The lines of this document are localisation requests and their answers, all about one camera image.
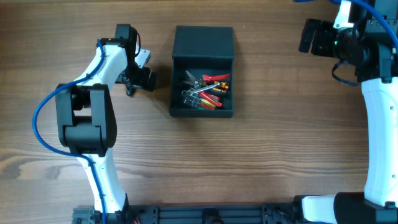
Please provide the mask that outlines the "red-handled wire stripper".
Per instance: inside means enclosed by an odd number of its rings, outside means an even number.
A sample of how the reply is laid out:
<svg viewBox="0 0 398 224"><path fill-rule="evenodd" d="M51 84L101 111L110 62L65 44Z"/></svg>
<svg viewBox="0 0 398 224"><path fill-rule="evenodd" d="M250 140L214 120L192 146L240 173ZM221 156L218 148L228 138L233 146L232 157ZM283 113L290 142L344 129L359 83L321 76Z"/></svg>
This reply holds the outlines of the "red-handled wire stripper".
<svg viewBox="0 0 398 224"><path fill-rule="evenodd" d="M222 75L202 75L201 78L195 77L193 74L191 74L188 70L185 71L188 80L183 81L184 84L187 84L190 86L188 90L194 89L194 88L200 88L204 87L207 85L213 85L214 81L218 82L224 82L224 80L227 80L231 77L230 73L222 74ZM211 89L201 91L198 93L200 97L203 99L208 100L210 103L217 107L221 107L223 104L220 101L220 96L213 95L211 92Z"/></svg>

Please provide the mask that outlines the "dark green box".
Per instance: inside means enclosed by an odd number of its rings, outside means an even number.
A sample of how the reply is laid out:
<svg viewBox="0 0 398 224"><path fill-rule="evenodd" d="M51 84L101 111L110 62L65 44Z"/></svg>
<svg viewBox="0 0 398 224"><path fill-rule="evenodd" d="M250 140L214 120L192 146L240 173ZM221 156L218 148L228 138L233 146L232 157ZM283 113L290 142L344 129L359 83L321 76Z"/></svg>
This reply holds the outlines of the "dark green box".
<svg viewBox="0 0 398 224"><path fill-rule="evenodd" d="M173 73L169 112L171 116L230 118L234 112L234 40L231 27L177 26L172 52ZM228 96L220 96L221 107L199 110L183 103L182 91L189 85L185 71L202 75L230 73Z"/></svg>

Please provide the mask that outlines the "clear pack of colourful screwdrivers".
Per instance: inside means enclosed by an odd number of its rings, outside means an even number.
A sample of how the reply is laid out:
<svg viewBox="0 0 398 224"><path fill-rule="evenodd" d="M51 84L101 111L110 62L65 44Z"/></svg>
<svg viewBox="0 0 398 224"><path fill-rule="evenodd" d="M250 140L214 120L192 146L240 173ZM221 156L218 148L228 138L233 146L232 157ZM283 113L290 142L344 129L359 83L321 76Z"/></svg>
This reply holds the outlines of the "clear pack of colourful screwdrivers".
<svg viewBox="0 0 398 224"><path fill-rule="evenodd" d="M214 110L216 108L216 106L210 103L208 100L200 97L198 93L189 95L187 91L182 91L182 97L183 103L191 108L199 110Z"/></svg>

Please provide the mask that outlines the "orange black long-nose pliers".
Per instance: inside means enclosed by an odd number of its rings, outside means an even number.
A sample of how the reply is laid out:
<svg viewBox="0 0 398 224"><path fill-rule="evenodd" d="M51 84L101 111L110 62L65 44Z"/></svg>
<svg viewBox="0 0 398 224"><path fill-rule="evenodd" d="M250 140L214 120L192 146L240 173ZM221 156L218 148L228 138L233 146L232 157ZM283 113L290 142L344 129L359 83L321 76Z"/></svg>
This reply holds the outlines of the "orange black long-nose pliers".
<svg viewBox="0 0 398 224"><path fill-rule="evenodd" d="M228 82L218 82L214 81L213 84L218 84L218 86L211 89L213 95L216 96L228 96L229 94L229 83Z"/></svg>

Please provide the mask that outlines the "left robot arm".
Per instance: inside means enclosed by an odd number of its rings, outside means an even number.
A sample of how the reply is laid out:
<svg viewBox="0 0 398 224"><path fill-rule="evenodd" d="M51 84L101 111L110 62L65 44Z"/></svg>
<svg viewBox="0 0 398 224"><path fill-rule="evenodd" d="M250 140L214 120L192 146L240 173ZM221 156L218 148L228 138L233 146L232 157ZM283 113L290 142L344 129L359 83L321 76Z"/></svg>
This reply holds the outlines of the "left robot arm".
<svg viewBox="0 0 398 224"><path fill-rule="evenodd" d="M96 55L76 84L61 84L55 96L60 143L76 155L92 189L92 223L132 223L133 212L120 184L113 159L117 124L110 91L117 83L127 95L153 91L157 74L145 64L150 51L129 24L118 24L113 38L100 39Z"/></svg>

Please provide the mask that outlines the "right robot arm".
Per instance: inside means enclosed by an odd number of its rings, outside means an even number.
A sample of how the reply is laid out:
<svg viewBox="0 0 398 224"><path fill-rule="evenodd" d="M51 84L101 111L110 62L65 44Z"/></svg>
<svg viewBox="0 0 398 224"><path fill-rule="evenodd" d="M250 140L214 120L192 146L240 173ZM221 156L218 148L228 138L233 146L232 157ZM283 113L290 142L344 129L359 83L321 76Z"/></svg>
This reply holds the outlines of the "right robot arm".
<svg viewBox="0 0 398 224"><path fill-rule="evenodd" d="M297 223L397 222L397 2L340 1L333 22L308 19L299 51L355 68L368 118L363 192L298 195Z"/></svg>

